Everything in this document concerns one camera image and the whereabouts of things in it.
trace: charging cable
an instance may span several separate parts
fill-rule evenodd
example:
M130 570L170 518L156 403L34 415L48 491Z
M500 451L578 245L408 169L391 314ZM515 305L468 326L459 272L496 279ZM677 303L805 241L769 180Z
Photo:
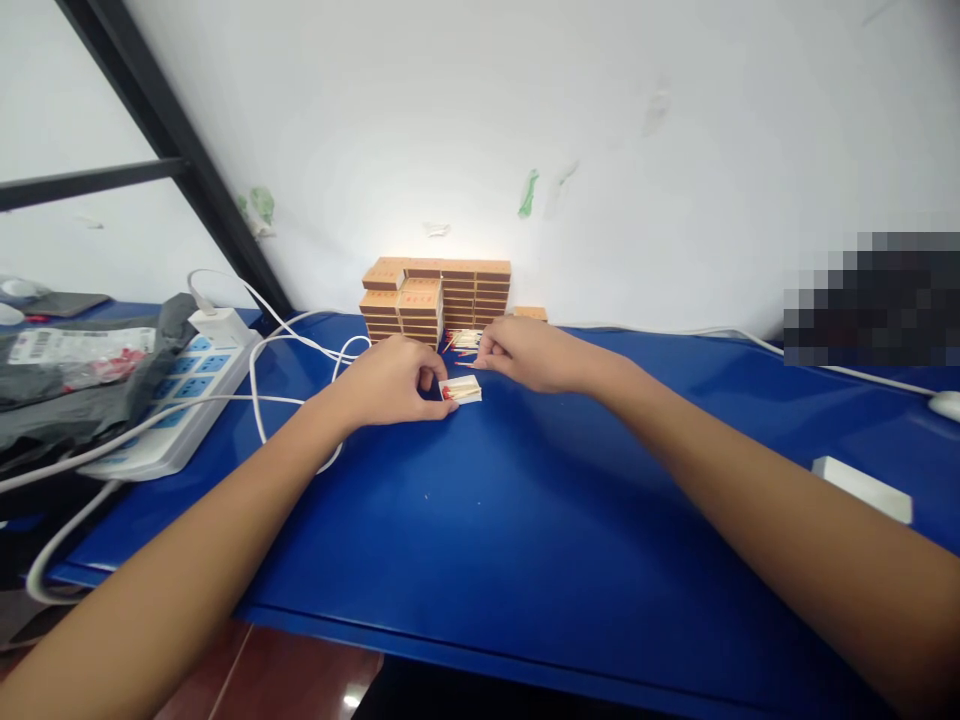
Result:
M741 335L752 343L759 345L765 350L769 350L772 353L780 355L781 357L784 355L783 350L778 348L776 345L771 345L765 340L761 340L756 335L748 333L746 330L740 330L739 328L733 327L713 327L703 328L701 330L651 330L649 328L635 328L627 325L610 325L609 323L583 323L579 325L564 325L563 327L573 328L575 330L628 330L630 332L651 333L654 335L689 335L699 337L708 335L729 335L733 333L735 335ZM850 368L839 367L837 365L815 365L810 367L816 367L820 370L829 370L830 372L839 373L840 375L849 375L850 377L867 380L868 382L876 383L877 385L886 385L887 387L897 388L898 390L906 390L908 392L917 393L918 395L925 395L927 397L933 397L937 394L935 390L929 390L927 388L920 387L919 385L910 385L909 383L902 383L897 380L890 380L889 378L880 377L878 375L870 375L869 373L860 372L859 370L851 370Z
M358 357L357 355L347 354L347 349L350 347L351 344L353 344L357 340L364 340L368 346L370 346L371 344L370 339L368 337L364 335L357 335L347 340L347 342L345 342L343 344L343 347L340 349L340 352L334 352L332 350L328 350L327 348L322 347L321 345L314 342L313 340L310 340L309 338L305 338L302 335L298 334L291 327L292 324L300 320L303 320L304 318L325 313L328 311L314 310L314 311L302 313L296 316L295 318L293 318L292 320L290 320L290 323L288 324L284 322L279 315L277 315L276 311L272 307L270 307L270 305L260 296L260 294L256 290L254 290L248 283L246 283L241 278L237 278L235 276L228 275L226 273L221 273L217 270L209 270L206 268L201 268L201 269L192 271L187 276L187 285L190 288L190 293L193 295L193 297L197 301L197 307L200 308L200 310L204 312L204 314L213 315L216 313L216 308L214 308L213 304L210 303L209 300L207 300L203 295L197 292L197 290L193 286L193 276L198 272L211 272L217 275L223 275L225 277L238 280L239 282L243 283L243 285L247 288L247 290L257 300L260 301L263 307L267 309L267 311L270 313L271 316L273 316L273 318L277 321L279 325L279 327L276 330L274 330L270 335L268 335L263 340L260 340L259 342L257 342L257 344L250 351L249 371L250 371L251 394L250 395L211 395L209 397L194 398L192 400L187 400L174 407L167 408L166 410L162 410L161 412L158 412L157 414L152 415L151 417L147 418L136 427L119 435L113 440L110 440L104 443L100 447L94 448L93 450L89 450L85 453L81 453L80 455L76 455L75 457L62 460L58 463L54 463L53 465L50 465L48 467L33 470L31 472L27 472L13 478L9 478L8 480L0 481L0 493L8 492L15 488L28 485L38 480L42 480L44 478L50 477L57 473L63 472L65 470L71 470L81 465L85 465L86 463L96 460L97 458L100 458L103 455L106 455L107 453L113 452L118 447L123 445L125 442L128 442L129 440L139 436L141 433L150 429L155 424L162 421L164 418L172 415L173 413L180 412L185 408L189 408L194 405L199 405L200 403L204 403L204 402L212 402L215 400L250 400L252 401L253 408L254 408L254 417L257 425L257 433L260 436L260 442L262 444L266 444L267 435L263 427L263 418L260 412L260 401L267 400L271 402L284 402L284 403L290 403L294 405L303 405L305 402L304 400L300 400L297 398L261 396L259 394L257 389L257 379L256 379L257 377L256 376L256 360L260 356L260 353L262 352L263 348L267 344L275 340L294 339L303 343L307 347L310 347L322 352L328 358L336 362L333 368L333 374L331 375L331 378L330 378L331 383L337 379L337 376L340 372L340 368L343 365L349 365L353 360L357 359ZM286 330L288 334L280 335L279 333L281 333L283 330ZM330 459L327 460L327 462L324 463L324 465L317 471L317 475L324 472L331 465L333 465L333 463L340 456L340 452L342 449L343 449L343 443L340 443L339 445L337 445L337 448L336 450L334 450L333 454L330 456ZM111 480L107 482L104 485L103 489L92 500L90 500L90 502L87 503L83 507L83 509L80 510L80 512L78 512L69 522L67 522L66 525L60 528L60 530L47 542L47 544L40 551L40 554L37 555L36 559L34 559L33 564L30 566L30 571L27 573L26 587L27 587L27 593L30 595L30 597L32 597L34 600L38 602L46 603L48 605L73 605L80 602L80 600L83 599L82 597L60 595L48 590L43 583L43 579L46 574L47 563L50 562L50 558L53 557L53 554L56 552L57 548L64 541L64 539L67 538L77 527L79 527L79 525L84 520L86 520L91 513L93 513L98 507L100 507L107 500L107 498L110 497L110 495L116 492L122 486L123 482L124 481L122 480Z

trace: printed label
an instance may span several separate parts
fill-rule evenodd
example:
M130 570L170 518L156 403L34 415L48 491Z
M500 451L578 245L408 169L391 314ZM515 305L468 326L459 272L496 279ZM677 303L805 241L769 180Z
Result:
M156 328L126 330L24 330L7 358L9 365L94 362L117 357L126 348L152 353Z

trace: hand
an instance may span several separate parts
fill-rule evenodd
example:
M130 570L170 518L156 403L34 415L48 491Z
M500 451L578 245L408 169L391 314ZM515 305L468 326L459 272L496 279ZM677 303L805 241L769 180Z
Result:
M495 370L545 393L588 393L619 355L532 318L497 318L483 331L474 367Z
M433 379L447 379L447 368L433 350L416 340L394 335L364 351L320 393L343 407L352 429L415 420L443 420L459 405L453 400L428 401Z

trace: gray bag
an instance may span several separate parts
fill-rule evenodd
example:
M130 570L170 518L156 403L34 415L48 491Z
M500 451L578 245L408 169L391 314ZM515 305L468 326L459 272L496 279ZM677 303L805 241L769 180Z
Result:
M153 352L125 379L75 392L64 390L57 366L10 365L8 359L19 332L0 335L0 478L19 474L55 453L105 442L142 419L153 389L170 370L196 330L188 318L197 305L187 293L167 300L160 314L127 320L58 323L57 330L157 329Z

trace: white wall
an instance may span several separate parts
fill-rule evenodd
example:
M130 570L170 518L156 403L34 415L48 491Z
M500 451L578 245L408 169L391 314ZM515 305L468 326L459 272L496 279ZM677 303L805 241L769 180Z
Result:
M156 158L56 3L0 3L0 67L0 182ZM0 238L0 273L120 300L161 302L194 267L230 272L172 180L0 214Z
M380 254L509 258L558 321L764 332L858 231L958 229L952 0L127 2L301 308Z

